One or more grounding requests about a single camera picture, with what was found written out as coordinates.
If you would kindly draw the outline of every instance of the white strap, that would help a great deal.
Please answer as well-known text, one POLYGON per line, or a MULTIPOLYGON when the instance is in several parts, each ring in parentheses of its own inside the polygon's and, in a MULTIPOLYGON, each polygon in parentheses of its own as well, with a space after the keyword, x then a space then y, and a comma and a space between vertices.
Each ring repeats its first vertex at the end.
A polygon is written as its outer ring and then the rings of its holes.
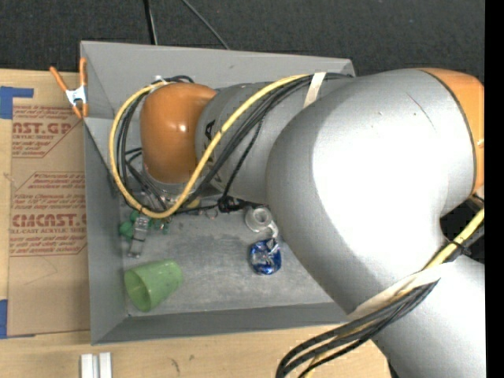
POLYGON ((366 302, 363 302, 348 317, 351 321, 364 317, 371 312, 383 308, 397 295, 407 293, 414 288, 424 286, 425 284, 434 283, 446 274, 447 271, 450 270, 451 266, 451 263, 443 263, 407 276, 386 290, 370 298, 366 302))
POLYGON ((321 85, 326 74, 327 72, 316 72, 313 74, 312 82, 309 84, 309 89, 306 93, 305 105, 302 107, 303 109, 305 109, 308 105, 313 104, 317 99, 318 91, 321 89, 321 85))

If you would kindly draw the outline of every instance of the yellow cable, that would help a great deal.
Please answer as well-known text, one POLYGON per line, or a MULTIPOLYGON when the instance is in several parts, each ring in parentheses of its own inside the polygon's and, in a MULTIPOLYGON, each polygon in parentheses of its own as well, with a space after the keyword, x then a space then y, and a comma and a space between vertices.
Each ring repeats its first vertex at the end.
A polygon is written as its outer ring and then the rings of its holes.
POLYGON ((463 244, 474 231, 478 229, 480 224, 483 222, 485 218, 485 208, 481 209, 474 218, 467 224, 467 226, 462 230, 460 234, 458 234, 452 243, 446 245, 425 267, 424 269, 429 269, 437 265, 441 265, 448 259, 453 252, 455 252, 458 248, 458 245, 463 244))
POLYGON ((135 209, 137 209, 140 213, 144 213, 146 216, 151 217, 151 218, 166 218, 174 214, 185 202, 187 199, 187 196, 191 192, 191 189, 193 186, 196 184, 196 181, 198 180, 203 168, 205 167, 210 155, 212 154, 213 150, 217 146, 217 144, 220 142, 222 139, 222 136, 226 133, 226 131, 236 122, 236 120, 246 111, 248 110, 258 99, 264 97, 267 95, 269 92, 282 87, 285 84, 288 84, 292 81, 301 79, 302 77, 306 77, 306 74, 298 75, 298 76, 289 76, 285 77, 281 80, 278 80, 274 83, 271 83, 267 85, 266 87, 262 88, 258 92, 256 92, 254 95, 249 97, 222 125, 220 130, 215 134, 213 137, 212 141, 210 142, 209 146, 206 148, 205 153, 202 155, 201 160, 198 163, 198 166, 196 167, 195 171, 193 172, 191 178, 187 182, 185 188, 183 189, 182 194, 177 198, 175 204, 170 207, 169 209, 163 211, 163 212, 154 212, 148 209, 145 209, 141 203, 139 203, 132 195, 129 194, 127 191, 126 187, 122 183, 119 177, 119 173, 117 172, 117 163, 116 163, 116 158, 114 157, 114 140, 115 140, 115 135, 117 131, 117 127, 119 125, 120 119, 122 118, 123 113, 126 111, 126 109, 131 105, 133 101, 135 101, 140 95, 152 91, 154 88, 159 87, 160 84, 163 84, 165 82, 160 81, 159 83, 152 84, 150 86, 147 86, 143 88, 142 90, 137 91, 134 93, 123 105, 122 107, 119 108, 117 111, 117 114, 113 120, 112 127, 110 129, 110 135, 109 135, 109 159, 110 159, 110 168, 112 170, 112 175, 114 178, 114 181, 116 182, 117 186, 119 187, 119 190, 121 194, 124 196, 126 201, 135 209))

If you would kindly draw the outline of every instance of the gray tray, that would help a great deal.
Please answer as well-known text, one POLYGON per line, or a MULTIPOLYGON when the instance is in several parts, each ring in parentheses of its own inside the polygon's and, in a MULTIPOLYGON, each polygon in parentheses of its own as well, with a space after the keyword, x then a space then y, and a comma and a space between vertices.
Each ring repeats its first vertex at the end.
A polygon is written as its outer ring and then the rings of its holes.
MULTIPOLYGON (((90 116, 86 119, 87 237, 91 291, 91 341, 110 343, 301 327, 344 321, 345 313, 311 278, 280 239, 282 269, 259 276, 247 249, 264 235, 250 231, 243 212, 174 218, 169 234, 151 232, 142 256, 126 256, 118 225, 131 211, 113 186, 107 141, 112 118, 125 99, 157 75, 191 76, 213 88, 277 80, 320 70, 354 74, 349 60, 168 46, 82 42, 88 60, 90 116), (183 285, 149 313, 125 294, 125 269, 173 258, 183 285)), ((131 145, 138 144, 134 122, 131 145)))

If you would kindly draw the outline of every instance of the orange clamp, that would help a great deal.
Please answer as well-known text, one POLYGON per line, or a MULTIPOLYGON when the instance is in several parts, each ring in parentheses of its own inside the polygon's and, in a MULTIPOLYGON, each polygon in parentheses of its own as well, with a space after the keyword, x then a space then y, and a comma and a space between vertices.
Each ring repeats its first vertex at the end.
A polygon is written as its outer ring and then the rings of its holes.
POLYGON ((60 73, 55 67, 50 66, 49 71, 56 79, 57 85, 66 93, 69 102, 72 104, 72 110, 79 119, 87 117, 89 112, 89 104, 87 103, 87 61, 85 57, 80 58, 79 62, 79 74, 80 74, 80 86, 76 90, 70 90, 66 85, 65 81, 61 77, 60 73), (81 101, 81 108, 77 106, 77 102, 81 101))

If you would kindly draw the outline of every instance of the blue tape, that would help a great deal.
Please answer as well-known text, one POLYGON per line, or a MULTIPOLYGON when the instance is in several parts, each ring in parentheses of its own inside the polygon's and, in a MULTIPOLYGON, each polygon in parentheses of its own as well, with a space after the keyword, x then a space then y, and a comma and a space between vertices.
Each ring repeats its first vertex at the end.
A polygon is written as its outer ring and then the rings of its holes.
POLYGON ((0 300, 0 339, 7 339, 7 300, 0 300))
POLYGON ((13 118, 14 98, 33 98, 33 88, 0 87, 0 119, 13 118))

